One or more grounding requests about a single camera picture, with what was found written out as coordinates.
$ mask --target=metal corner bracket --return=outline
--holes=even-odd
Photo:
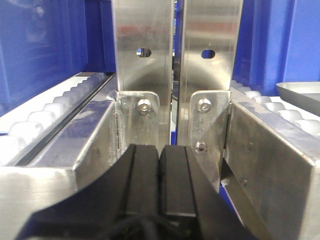
[[[160,150],[159,109],[160,100],[154,92],[117,92],[116,122],[120,155],[130,144],[154,145]]]
[[[230,111],[231,91],[205,90],[192,94],[188,145],[205,176],[219,191],[222,158]]]

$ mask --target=silver tray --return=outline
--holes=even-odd
[[[279,96],[286,102],[320,116],[320,82],[280,82]]]

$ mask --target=wire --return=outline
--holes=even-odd
[[[172,232],[178,238],[183,239],[187,237],[187,234],[184,231],[182,231],[177,226],[172,225],[165,218],[161,216],[136,215],[136,216],[127,217],[119,221],[117,224],[115,224],[111,228],[101,231],[93,240],[110,240],[113,237],[123,234],[124,230],[128,228],[134,228],[133,231],[130,231],[127,233],[127,235],[129,236],[133,236],[134,234],[139,233],[140,232],[139,230],[142,229],[144,238],[146,240],[158,240],[159,236],[157,234],[157,229],[155,224],[163,226],[165,229]]]

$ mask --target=bolt head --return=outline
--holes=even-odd
[[[137,107],[138,107],[140,113],[147,114],[148,112],[151,111],[151,102],[145,98],[140,99],[137,104]]]
[[[207,144],[203,141],[198,141],[195,145],[195,152],[197,154],[205,154],[206,152],[208,152]]]
[[[211,107],[212,107],[212,103],[210,102],[209,99],[203,98],[203,99],[200,99],[198,102],[198,111],[200,113],[209,112]]]

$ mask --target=metal frame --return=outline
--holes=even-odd
[[[26,166],[0,167],[0,239],[14,239],[30,214],[76,193],[118,159],[116,89],[114,76]]]
[[[118,90],[158,95],[160,150],[170,143],[174,1],[113,0],[112,13]]]
[[[158,95],[149,91],[119,91],[116,99],[118,151],[130,144],[159,145]]]
[[[274,239],[320,236],[319,146],[318,138],[232,89],[225,159]],[[230,196],[237,208],[241,201]]]
[[[242,0],[183,1],[183,24],[177,38],[181,49],[174,62],[179,71],[177,143],[188,144],[190,98],[196,91],[229,90],[233,73]],[[202,51],[212,50],[215,56],[202,58]]]
[[[230,91],[197,91],[190,98],[188,146],[202,171],[219,191]]]

